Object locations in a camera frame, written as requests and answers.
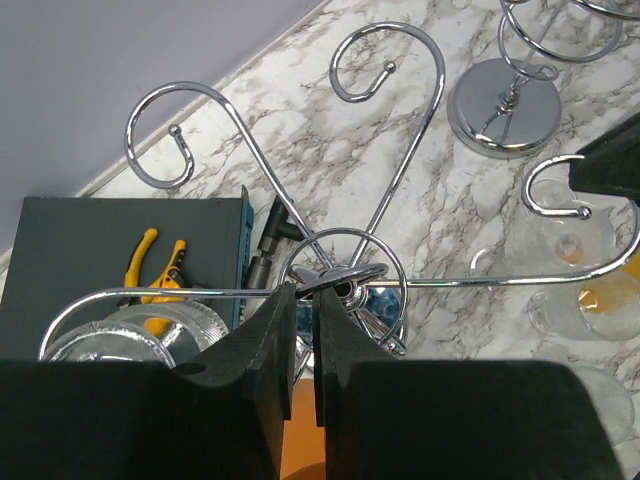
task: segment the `marble countertop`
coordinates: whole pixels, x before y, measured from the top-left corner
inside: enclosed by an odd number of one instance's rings
[[[535,28],[540,14],[536,8],[546,5],[530,3],[536,5],[517,11],[525,28]],[[560,21],[574,25],[582,20],[585,24],[584,16],[572,15]],[[347,104],[336,96],[328,79],[334,50],[366,24],[383,20],[410,23],[440,46],[448,93],[470,66],[498,56],[499,18],[497,0],[333,0],[241,69],[221,91],[240,112],[313,229],[364,229],[425,111],[434,88],[434,65],[424,46],[412,37],[366,37],[343,59],[340,73],[345,86],[363,90],[387,60],[396,61],[398,71],[370,101]],[[583,30],[580,44],[568,40],[571,29],[563,28],[551,33],[549,45],[564,53],[585,53],[591,45],[606,40],[604,35],[610,31],[598,22],[587,21],[589,28],[586,33]],[[639,33],[637,27],[625,25],[618,48],[604,59],[579,66],[557,65],[562,125],[534,158],[494,160],[470,151],[451,131],[445,97],[376,232],[395,250],[410,277],[466,276],[473,253],[502,241],[513,228],[514,218],[520,218],[521,179],[532,161],[572,153],[637,111]],[[508,36],[508,45],[520,58],[526,52],[513,35]],[[178,79],[158,79],[158,83],[171,80]],[[205,104],[181,125],[197,161],[191,182],[177,191],[157,191],[126,169],[95,196],[234,197],[246,185],[257,213],[255,248],[274,193],[248,148],[215,103]],[[163,178],[174,178],[183,165],[169,137],[142,155],[141,163]],[[564,172],[556,175],[562,178]],[[607,207],[624,236],[629,225],[622,204],[594,201]],[[355,244],[355,239],[333,237],[323,243],[337,261],[348,260]],[[279,261],[292,247],[284,242],[281,246]],[[383,259],[373,251],[365,258],[374,257]],[[536,291],[536,287],[411,291],[407,314],[410,356],[537,357],[597,365],[615,374],[633,393],[640,419],[640,340],[568,342],[544,337],[525,313],[527,300]],[[640,438],[634,434],[616,452],[631,478],[640,470]]]

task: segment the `gray wall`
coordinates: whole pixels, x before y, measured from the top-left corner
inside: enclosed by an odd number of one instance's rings
[[[140,96],[213,84],[320,0],[0,0],[0,256],[22,198],[70,195],[123,155]],[[194,97],[164,97],[144,138]]]

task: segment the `pliers handle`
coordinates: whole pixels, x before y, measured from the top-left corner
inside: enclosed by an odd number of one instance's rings
[[[135,250],[131,254],[131,258],[129,259],[129,264],[127,265],[127,271],[124,275],[124,286],[127,288],[138,287],[140,285],[140,269],[142,268],[142,262],[144,261],[144,256],[147,251],[153,244],[153,242],[158,237],[158,229],[149,228],[136,245]],[[182,263],[184,262],[184,257],[187,252],[187,242],[184,240],[177,240],[175,245],[173,246],[173,252],[171,253],[171,257],[167,266],[164,268],[160,276],[156,278],[156,280],[149,285],[152,288],[181,288],[184,285],[181,285],[178,279],[182,278],[180,275],[180,268],[182,267]],[[162,302],[163,299],[154,297],[143,297],[141,299],[142,303],[150,303],[155,300],[155,302]],[[170,300],[179,301],[180,298],[173,297]]]

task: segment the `chrome wine glass holder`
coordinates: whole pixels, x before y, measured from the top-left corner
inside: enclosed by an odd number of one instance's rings
[[[537,39],[530,36],[514,15],[515,7],[530,0],[499,0],[502,18],[498,26],[501,58],[478,63],[458,80],[449,96],[449,122],[458,138],[472,150],[489,157],[515,158],[540,150],[560,126],[561,103],[553,81],[558,69],[551,64],[534,66],[535,54],[567,64],[586,64],[609,54],[622,36],[623,21],[639,21],[640,14],[625,13],[613,3],[604,7],[592,0],[561,0],[551,11]],[[585,56],[563,55],[542,41],[569,5],[613,22],[613,34],[598,52]],[[507,25],[529,47],[523,61],[511,58],[505,47]]]
[[[351,35],[349,35],[338,47],[331,60],[329,69],[329,79],[331,85],[337,95],[344,101],[349,103],[364,102],[372,98],[381,88],[385,81],[396,71],[396,65],[393,62],[386,62],[383,69],[374,82],[362,93],[352,94],[347,92],[338,79],[338,66],[344,53],[356,41],[366,35],[375,32],[391,31],[401,32],[414,37],[424,44],[431,53],[435,63],[435,87],[429,101],[426,113],[422,117],[420,125],[414,134],[411,143],[406,150],[402,161],[396,168],[389,185],[383,194],[369,224],[365,230],[353,227],[329,228],[320,231],[313,231],[305,218],[295,206],[293,200],[282,186],[278,176],[271,168],[271,165],[265,158],[262,150],[255,141],[253,135],[247,128],[246,124],[233,107],[233,105],[218,91],[194,82],[174,82],[160,86],[140,100],[131,112],[127,121],[125,130],[125,152],[131,168],[135,174],[145,183],[160,189],[175,189],[185,185],[192,177],[195,170],[195,160],[193,154],[182,135],[182,131],[178,125],[169,127],[169,134],[175,140],[179,151],[181,152],[185,166],[180,176],[174,180],[159,180],[150,176],[140,166],[136,157],[133,145],[133,134],[136,123],[138,122],[144,110],[158,98],[177,91],[192,91],[208,96],[218,103],[229,115],[233,123],[249,150],[255,157],[260,168],[266,175],[269,183],[275,190],[276,195],[289,211],[290,218],[300,228],[304,235],[304,240],[300,242],[296,248],[284,261],[284,264],[277,277],[277,286],[287,281],[287,276],[296,278],[301,283],[298,284],[296,297],[304,300],[314,292],[339,286],[347,286],[347,292],[341,295],[341,300],[345,309],[350,313],[353,320],[363,329],[363,331],[373,338],[380,345],[390,351],[396,353],[404,350],[404,340],[406,338],[403,332],[404,318],[408,302],[408,292],[411,289],[418,288],[460,288],[460,287],[489,287],[489,286],[522,286],[522,285],[538,285],[538,284],[560,284],[580,282],[605,275],[620,266],[624,265],[640,245],[640,211],[634,202],[631,203],[631,210],[634,215],[634,230],[631,241],[624,251],[620,253],[611,262],[595,268],[585,269],[582,271],[574,271],[566,274],[554,275],[534,275],[534,276],[504,276],[504,277],[479,277],[479,278],[407,278],[404,267],[393,249],[383,240],[375,235],[376,229],[383,218],[391,199],[393,198],[402,178],[418,148],[420,142],[425,135],[427,128],[438,108],[442,99],[445,83],[445,64],[440,49],[433,39],[422,30],[411,25],[397,22],[381,22],[365,26]],[[572,161],[579,161],[583,157],[580,155],[562,155],[537,164],[525,176],[522,185],[522,201],[524,205],[534,214],[542,217],[576,217],[588,221],[591,216],[591,210],[588,207],[580,207],[575,209],[548,209],[542,208],[531,196],[531,186],[536,177],[545,169],[554,165]],[[346,264],[339,264],[332,259],[327,252],[319,245],[318,241],[322,238],[335,235],[350,235],[360,238],[360,242],[354,251],[351,259]],[[387,279],[385,275],[389,270],[386,263],[369,263],[361,264],[360,260],[369,243],[377,246],[389,259],[397,274],[397,279]],[[306,278],[300,278],[295,274],[294,261],[299,254],[307,247],[310,247],[323,267],[322,275],[307,275]],[[395,319],[386,331],[380,330],[374,332],[370,322],[365,321],[361,315],[362,302],[359,301],[359,295],[362,296],[362,289],[366,288],[388,288],[399,290],[399,308]],[[121,297],[184,297],[192,299],[205,298],[227,298],[227,299],[250,299],[250,298],[266,298],[273,293],[269,289],[163,289],[163,288],[110,288],[88,294],[61,311],[51,322],[47,328],[38,350],[38,360],[45,358],[47,349],[54,342],[60,329],[65,325],[68,319],[80,309],[94,302],[121,298]],[[308,341],[298,339],[299,347],[296,359],[295,380],[297,381],[303,372],[307,361],[312,354],[312,347]]]

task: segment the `glass jar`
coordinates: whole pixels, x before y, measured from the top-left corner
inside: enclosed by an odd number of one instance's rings
[[[170,368],[209,348],[229,333],[210,308],[194,301],[126,307],[58,338],[47,361],[159,361]]]

